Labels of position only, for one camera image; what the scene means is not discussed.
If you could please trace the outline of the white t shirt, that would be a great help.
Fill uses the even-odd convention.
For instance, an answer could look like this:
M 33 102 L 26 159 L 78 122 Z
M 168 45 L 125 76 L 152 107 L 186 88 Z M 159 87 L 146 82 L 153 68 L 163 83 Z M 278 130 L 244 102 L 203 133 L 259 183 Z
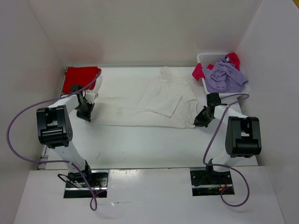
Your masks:
M 169 67 L 157 77 L 103 74 L 92 122 L 104 126 L 193 129 L 198 99 L 189 84 Z

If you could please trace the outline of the red t shirt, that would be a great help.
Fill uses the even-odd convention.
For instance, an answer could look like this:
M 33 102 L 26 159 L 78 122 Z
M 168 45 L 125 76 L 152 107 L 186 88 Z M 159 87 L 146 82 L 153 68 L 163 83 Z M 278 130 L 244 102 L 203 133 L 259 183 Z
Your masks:
M 72 85 L 87 86 L 101 72 L 96 66 L 90 67 L 67 67 L 63 85 L 63 94 L 71 93 Z

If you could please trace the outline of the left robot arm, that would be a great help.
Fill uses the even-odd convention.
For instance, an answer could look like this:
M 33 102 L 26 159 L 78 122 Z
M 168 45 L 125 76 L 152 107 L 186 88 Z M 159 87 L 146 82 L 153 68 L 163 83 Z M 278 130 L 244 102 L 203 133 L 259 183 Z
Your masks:
M 71 90 L 76 94 L 62 96 L 54 104 L 36 111 L 38 139 L 41 144 L 53 149 L 61 160 L 67 161 L 66 178 L 73 187 L 86 187 L 93 182 L 88 162 L 80 156 L 72 142 L 74 134 L 69 114 L 75 111 L 78 118 L 90 122 L 98 93 L 81 89 L 80 85 L 73 85 Z

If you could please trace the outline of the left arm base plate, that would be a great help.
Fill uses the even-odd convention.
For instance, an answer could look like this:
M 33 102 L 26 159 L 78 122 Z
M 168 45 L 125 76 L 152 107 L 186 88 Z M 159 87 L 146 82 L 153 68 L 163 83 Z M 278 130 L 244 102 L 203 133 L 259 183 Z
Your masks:
M 108 174 L 108 170 L 92 170 L 92 179 L 88 182 L 96 198 L 107 197 Z M 65 183 L 64 198 L 92 198 L 92 194 L 83 179 L 79 181 L 70 180 L 70 174 L 59 174 L 59 177 Z

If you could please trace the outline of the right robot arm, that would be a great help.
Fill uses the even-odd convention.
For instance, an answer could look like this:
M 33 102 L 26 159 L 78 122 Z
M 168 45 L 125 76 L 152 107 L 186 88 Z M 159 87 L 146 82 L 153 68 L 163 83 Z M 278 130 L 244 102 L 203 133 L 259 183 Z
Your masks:
M 203 158 L 205 179 L 209 183 L 216 183 L 238 162 L 259 155 L 262 151 L 259 119 L 246 116 L 232 109 L 231 105 L 222 103 L 218 93 L 207 94 L 206 106 L 196 116 L 194 125 L 208 127 L 214 119 L 219 123 Z M 222 124 L 226 126 L 225 148 L 218 156 L 206 162 L 207 151 Z

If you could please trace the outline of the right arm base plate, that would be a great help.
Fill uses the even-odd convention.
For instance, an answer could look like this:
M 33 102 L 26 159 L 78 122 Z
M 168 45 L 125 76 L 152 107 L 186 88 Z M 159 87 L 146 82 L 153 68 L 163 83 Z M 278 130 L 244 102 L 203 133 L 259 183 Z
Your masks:
M 234 195 L 231 173 L 212 174 L 207 168 L 190 169 L 192 196 Z

